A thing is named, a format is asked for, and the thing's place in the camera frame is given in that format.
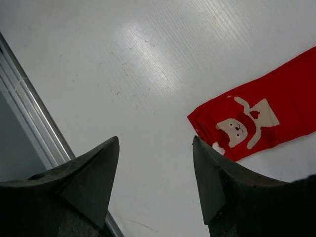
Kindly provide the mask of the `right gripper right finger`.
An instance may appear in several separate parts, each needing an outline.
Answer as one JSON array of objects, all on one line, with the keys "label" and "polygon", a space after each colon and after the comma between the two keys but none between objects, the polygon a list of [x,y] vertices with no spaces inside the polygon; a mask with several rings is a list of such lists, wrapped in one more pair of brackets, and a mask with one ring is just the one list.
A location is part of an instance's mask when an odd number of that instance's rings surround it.
[{"label": "right gripper right finger", "polygon": [[212,237],[315,236],[315,176],[287,183],[261,175],[198,136],[193,161],[203,222]]}]

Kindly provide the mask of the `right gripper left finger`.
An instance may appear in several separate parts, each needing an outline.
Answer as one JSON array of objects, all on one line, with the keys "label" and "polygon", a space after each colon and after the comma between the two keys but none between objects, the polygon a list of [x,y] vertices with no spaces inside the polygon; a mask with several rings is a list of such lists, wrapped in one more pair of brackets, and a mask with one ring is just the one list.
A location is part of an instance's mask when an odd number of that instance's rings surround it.
[{"label": "right gripper left finger", "polygon": [[107,237],[119,158],[114,136],[65,164],[0,185],[3,237]]}]

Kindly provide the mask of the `red patterned sock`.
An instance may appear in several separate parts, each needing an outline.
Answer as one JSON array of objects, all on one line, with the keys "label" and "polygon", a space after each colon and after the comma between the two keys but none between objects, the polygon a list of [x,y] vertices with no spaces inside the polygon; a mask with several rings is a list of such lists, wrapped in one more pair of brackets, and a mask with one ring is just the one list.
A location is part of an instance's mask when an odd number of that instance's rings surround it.
[{"label": "red patterned sock", "polygon": [[198,106],[188,120],[233,161],[315,132],[315,48]]}]

